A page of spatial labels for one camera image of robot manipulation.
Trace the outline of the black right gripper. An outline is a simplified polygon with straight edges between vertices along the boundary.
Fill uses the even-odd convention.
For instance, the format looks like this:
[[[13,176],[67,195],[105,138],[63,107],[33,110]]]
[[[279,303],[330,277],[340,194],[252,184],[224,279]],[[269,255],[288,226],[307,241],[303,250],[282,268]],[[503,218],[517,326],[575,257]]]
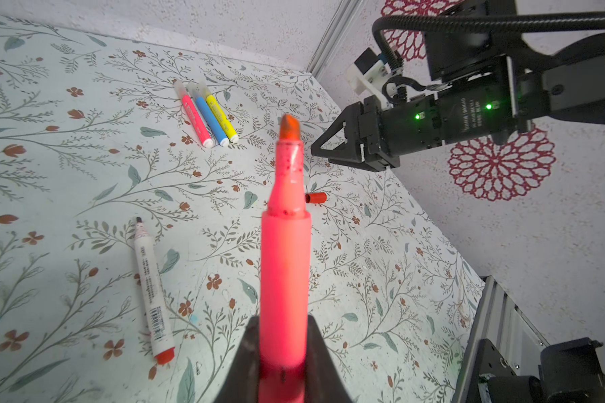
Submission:
[[[372,31],[397,89],[383,110],[368,97],[346,107],[311,145],[311,154],[366,171],[400,165],[405,154],[480,137],[505,144],[517,129],[508,56],[522,45],[513,8],[500,15],[489,1],[465,1],[438,16],[385,16]],[[432,83],[403,75],[403,58],[387,31],[422,33]]]

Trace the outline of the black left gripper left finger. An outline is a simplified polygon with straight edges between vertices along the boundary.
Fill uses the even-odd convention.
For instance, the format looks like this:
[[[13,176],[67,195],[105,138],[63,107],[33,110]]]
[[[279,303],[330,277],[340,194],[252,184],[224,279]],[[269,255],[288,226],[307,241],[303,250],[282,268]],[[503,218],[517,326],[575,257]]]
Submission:
[[[260,378],[259,317],[252,317],[214,403],[257,403]]]

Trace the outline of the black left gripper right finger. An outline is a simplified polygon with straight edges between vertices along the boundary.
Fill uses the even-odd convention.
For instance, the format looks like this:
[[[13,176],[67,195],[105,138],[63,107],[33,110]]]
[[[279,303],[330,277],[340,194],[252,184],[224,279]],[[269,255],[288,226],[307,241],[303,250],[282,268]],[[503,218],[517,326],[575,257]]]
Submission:
[[[313,316],[308,316],[304,401],[352,403]]]

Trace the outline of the red pen cap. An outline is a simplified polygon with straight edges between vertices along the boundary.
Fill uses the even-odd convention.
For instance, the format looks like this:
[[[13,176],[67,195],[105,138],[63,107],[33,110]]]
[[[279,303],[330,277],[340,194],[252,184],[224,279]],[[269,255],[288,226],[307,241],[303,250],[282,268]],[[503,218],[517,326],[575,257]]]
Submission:
[[[305,201],[308,204],[323,204],[328,200],[328,196],[324,192],[312,192],[305,195]]]

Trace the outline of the white red marker pen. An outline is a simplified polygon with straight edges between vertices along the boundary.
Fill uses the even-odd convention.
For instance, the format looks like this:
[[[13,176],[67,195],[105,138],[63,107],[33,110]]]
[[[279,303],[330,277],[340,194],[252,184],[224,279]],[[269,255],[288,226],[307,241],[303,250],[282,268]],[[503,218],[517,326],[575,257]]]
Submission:
[[[135,219],[134,251],[150,331],[151,352],[157,364],[166,365],[175,359],[176,344],[169,323],[154,241],[140,217]]]

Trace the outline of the yellow highlighter pen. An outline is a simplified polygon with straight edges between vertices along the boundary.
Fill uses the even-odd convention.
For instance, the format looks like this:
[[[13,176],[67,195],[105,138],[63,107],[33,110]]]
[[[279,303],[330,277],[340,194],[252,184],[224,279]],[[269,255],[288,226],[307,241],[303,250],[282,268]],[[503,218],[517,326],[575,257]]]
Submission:
[[[230,143],[237,143],[239,141],[239,136],[231,124],[230,120],[226,116],[222,107],[219,105],[217,98],[212,94],[206,84],[201,85],[201,92],[203,94],[204,100],[206,104],[211,109],[213,115],[217,119],[220,127],[225,132],[226,137],[230,141]]]

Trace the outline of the pink highlighter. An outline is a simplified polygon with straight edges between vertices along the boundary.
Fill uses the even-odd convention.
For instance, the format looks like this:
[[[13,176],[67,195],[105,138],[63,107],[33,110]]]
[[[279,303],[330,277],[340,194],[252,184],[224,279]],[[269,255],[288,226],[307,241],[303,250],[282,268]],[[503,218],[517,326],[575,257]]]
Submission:
[[[304,401],[312,219],[300,124],[282,117],[274,185],[261,218],[260,402]]]

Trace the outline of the pink highlighter pen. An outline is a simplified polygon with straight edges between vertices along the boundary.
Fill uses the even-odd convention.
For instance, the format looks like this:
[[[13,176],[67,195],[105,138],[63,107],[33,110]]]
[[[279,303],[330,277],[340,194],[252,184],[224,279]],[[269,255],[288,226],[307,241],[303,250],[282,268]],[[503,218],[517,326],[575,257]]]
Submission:
[[[183,105],[184,111],[186,112],[189,122],[193,126],[195,134],[202,146],[206,149],[213,148],[213,139],[208,133],[202,117],[200,116],[193,99],[190,97],[188,90],[180,80],[175,80],[173,87],[175,88],[176,94],[178,95],[181,104]]]

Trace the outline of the blue highlighter pen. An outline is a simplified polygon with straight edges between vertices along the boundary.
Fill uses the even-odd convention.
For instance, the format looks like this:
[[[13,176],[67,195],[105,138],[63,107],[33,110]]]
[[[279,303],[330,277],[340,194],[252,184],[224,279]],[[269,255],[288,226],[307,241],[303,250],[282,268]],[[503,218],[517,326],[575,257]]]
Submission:
[[[228,147],[230,145],[230,140],[225,134],[225,131],[222,129],[218,119],[213,114],[210,106],[206,103],[203,95],[201,94],[198,86],[189,82],[187,85],[188,92],[191,96],[193,96],[195,100],[196,107],[198,111],[202,114],[204,121],[208,124],[210,128],[210,133],[215,138],[217,144],[222,147]]]

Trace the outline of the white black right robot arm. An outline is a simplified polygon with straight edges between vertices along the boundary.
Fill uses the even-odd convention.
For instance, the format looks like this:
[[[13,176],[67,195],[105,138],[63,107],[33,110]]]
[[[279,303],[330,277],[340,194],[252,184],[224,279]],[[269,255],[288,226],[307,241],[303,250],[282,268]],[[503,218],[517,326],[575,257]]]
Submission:
[[[311,147],[330,163],[384,171],[446,144],[506,144],[541,117],[605,125],[605,12],[520,15],[512,1],[464,1],[436,16],[383,16],[372,33],[377,49],[349,69],[369,97]]]

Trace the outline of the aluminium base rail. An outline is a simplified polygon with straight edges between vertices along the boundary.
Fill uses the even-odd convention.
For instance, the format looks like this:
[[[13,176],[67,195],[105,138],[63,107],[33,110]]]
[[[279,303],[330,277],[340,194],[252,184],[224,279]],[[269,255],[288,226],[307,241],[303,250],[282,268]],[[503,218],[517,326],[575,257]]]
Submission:
[[[472,385],[479,374],[539,376],[540,353],[549,342],[492,277],[483,278],[482,297],[469,334],[453,402],[479,402]]]

